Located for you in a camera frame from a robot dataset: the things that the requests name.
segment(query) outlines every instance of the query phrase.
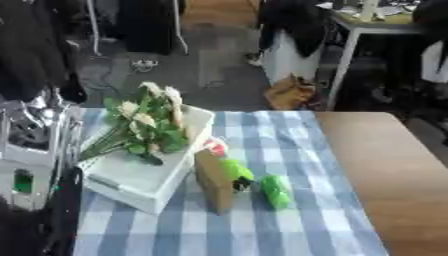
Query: white container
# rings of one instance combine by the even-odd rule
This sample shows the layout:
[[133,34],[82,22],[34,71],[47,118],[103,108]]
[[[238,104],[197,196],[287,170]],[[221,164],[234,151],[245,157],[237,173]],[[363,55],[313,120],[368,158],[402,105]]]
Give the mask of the white container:
[[364,22],[372,21],[373,15],[378,8],[379,0],[364,0],[364,4],[362,5],[361,15],[359,19]]
[[[145,163],[125,151],[86,160],[79,165],[84,170],[85,186],[141,211],[159,214],[192,169],[194,154],[211,136],[215,114],[191,106],[186,106],[186,110],[184,121],[191,141],[187,148],[174,154],[160,154],[162,166]],[[109,129],[106,124],[93,127],[91,130],[96,132],[83,148]]]
[[307,58],[302,57],[296,50],[294,40],[285,32],[275,36],[271,49],[263,56],[263,70],[271,85],[291,74],[313,80],[319,67],[322,46]]

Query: white flower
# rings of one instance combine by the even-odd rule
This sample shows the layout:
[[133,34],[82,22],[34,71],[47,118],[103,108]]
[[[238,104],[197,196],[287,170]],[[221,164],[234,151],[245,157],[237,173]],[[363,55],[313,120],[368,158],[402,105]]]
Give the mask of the white flower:
[[138,105],[134,102],[124,101],[120,106],[118,106],[118,111],[122,116],[130,119],[135,114],[135,112],[137,112],[138,108]]
[[173,109],[173,122],[177,127],[179,127],[179,129],[184,128],[182,115],[183,115],[182,110],[180,108]]
[[174,106],[182,105],[182,97],[180,96],[180,92],[174,89],[171,86],[165,87],[165,95],[171,100]]
[[143,82],[140,84],[140,87],[146,87],[146,89],[148,89],[148,91],[151,92],[156,98],[160,97],[163,93],[162,89],[160,89],[160,87],[153,82]]
[[143,136],[140,133],[140,130],[138,129],[137,123],[135,121],[129,124],[129,129],[135,134],[135,137],[137,137],[137,139],[143,140]]
[[156,121],[154,120],[154,118],[152,118],[150,115],[145,114],[145,113],[137,113],[134,116],[134,120],[138,121],[142,124],[146,124],[152,127],[156,127]]
[[160,150],[159,145],[157,145],[155,143],[151,143],[148,145],[148,151],[151,154],[155,154],[155,153],[159,152],[159,150]]

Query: small brown box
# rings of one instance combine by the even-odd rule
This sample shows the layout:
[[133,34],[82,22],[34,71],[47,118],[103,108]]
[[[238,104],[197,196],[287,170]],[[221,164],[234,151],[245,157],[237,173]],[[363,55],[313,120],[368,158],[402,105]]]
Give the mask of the small brown box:
[[208,149],[197,153],[195,158],[196,180],[216,212],[224,213],[232,205],[232,181],[226,176],[218,157]]

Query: desk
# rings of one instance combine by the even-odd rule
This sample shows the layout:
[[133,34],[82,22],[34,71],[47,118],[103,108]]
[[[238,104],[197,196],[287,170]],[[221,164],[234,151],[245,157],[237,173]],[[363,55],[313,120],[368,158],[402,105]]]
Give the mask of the desk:
[[448,170],[386,113],[317,113],[391,256],[448,255]]
[[409,14],[398,14],[387,16],[385,21],[362,22],[348,14],[332,11],[331,19],[349,31],[344,52],[339,61],[336,76],[331,86],[328,98],[327,109],[332,110],[336,104],[337,95],[341,89],[344,76],[350,66],[353,53],[358,44],[361,34],[370,35],[413,35],[420,34],[421,31],[412,24],[412,17]]

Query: wooden table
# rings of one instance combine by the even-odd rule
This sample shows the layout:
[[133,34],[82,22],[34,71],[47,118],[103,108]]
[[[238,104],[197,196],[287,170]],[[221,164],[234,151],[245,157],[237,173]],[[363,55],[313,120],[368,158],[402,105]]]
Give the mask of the wooden table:
[[386,113],[317,113],[390,255],[448,255],[448,169]]

